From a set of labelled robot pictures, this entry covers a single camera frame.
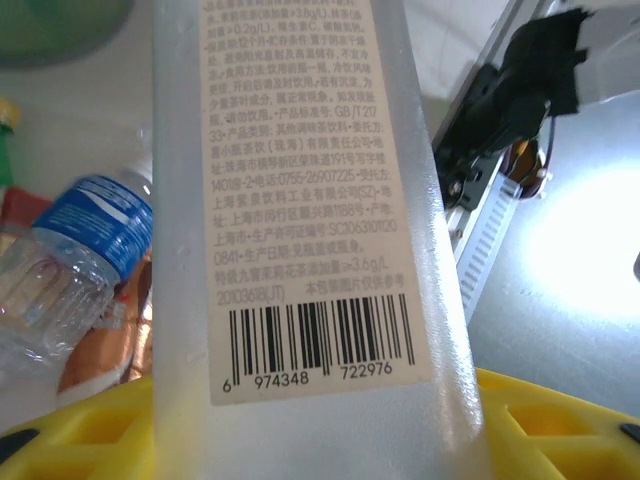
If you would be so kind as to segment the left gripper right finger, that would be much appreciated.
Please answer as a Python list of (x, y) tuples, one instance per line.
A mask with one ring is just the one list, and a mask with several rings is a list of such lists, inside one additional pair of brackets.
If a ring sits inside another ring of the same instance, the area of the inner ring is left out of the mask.
[(478, 368), (496, 479), (637, 479), (639, 419)]

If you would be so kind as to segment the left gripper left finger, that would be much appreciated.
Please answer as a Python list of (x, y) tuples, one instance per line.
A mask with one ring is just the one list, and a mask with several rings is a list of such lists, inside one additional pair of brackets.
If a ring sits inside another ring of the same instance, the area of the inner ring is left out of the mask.
[(1, 477), (151, 479), (152, 379), (124, 383), (3, 432)]

